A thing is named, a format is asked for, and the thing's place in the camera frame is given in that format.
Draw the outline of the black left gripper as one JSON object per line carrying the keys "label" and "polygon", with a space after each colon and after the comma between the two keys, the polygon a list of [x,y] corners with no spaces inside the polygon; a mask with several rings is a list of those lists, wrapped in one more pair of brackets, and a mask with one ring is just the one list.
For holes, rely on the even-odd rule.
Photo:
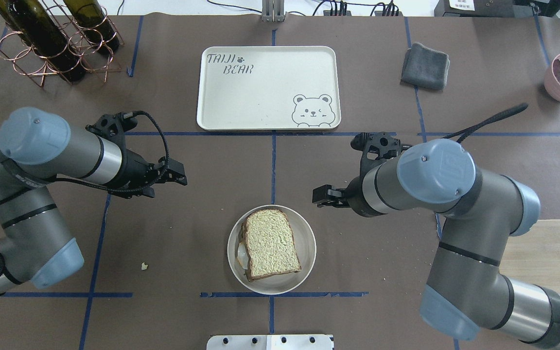
{"label": "black left gripper", "polygon": [[157,163],[147,162],[143,157],[127,151],[127,164],[124,168],[122,198],[144,196],[155,197],[153,184],[176,182],[187,186],[188,179],[185,175],[184,164],[171,157],[161,157]]}

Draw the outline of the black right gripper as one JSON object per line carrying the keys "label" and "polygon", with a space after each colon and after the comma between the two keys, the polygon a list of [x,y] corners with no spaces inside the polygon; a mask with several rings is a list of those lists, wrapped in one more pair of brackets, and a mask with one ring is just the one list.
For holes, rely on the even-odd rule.
{"label": "black right gripper", "polygon": [[364,206],[358,200],[358,180],[356,177],[348,183],[346,188],[336,188],[331,184],[325,184],[313,189],[312,203],[318,208],[350,208],[353,212],[365,217]]}

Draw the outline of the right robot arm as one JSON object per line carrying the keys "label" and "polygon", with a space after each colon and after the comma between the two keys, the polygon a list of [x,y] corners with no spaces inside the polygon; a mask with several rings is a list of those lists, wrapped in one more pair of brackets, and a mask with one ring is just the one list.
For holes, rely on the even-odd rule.
{"label": "right robot arm", "polygon": [[500,273],[509,237],[538,221],[540,200],[515,179],[479,168],[446,138],[417,145],[356,137],[361,169],[344,189],[313,190],[319,207],[351,208],[363,217],[424,208],[445,217],[422,294],[420,315],[432,328],[473,341],[481,329],[503,332],[542,350],[560,350],[560,294]]}

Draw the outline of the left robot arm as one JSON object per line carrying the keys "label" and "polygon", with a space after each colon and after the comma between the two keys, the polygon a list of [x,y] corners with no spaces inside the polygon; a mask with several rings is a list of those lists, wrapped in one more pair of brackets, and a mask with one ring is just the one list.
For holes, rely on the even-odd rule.
{"label": "left robot arm", "polygon": [[154,197],[154,184],[187,185],[184,165],[165,154],[149,162],[126,147],[144,111],[104,114],[78,128],[33,107],[16,109],[0,128],[0,297],[30,282],[42,289],[84,265],[76,238],[48,186],[69,182],[117,197]]}

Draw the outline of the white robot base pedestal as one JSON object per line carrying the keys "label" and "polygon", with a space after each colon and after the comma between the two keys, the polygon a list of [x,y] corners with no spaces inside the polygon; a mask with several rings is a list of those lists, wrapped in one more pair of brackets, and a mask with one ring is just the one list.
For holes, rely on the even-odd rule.
{"label": "white robot base pedestal", "polygon": [[333,350],[328,334],[250,334],[212,336],[207,350]]}

